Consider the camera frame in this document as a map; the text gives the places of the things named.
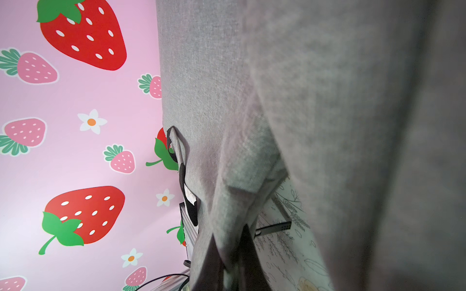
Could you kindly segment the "grey zippered laptop sleeve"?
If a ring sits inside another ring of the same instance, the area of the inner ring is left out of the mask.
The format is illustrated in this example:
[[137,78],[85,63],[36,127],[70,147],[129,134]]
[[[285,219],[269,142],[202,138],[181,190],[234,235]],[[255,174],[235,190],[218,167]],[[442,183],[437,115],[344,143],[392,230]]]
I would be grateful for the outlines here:
[[290,178],[337,291],[466,288],[464,1],[157,1],[193,291],[267,291]]

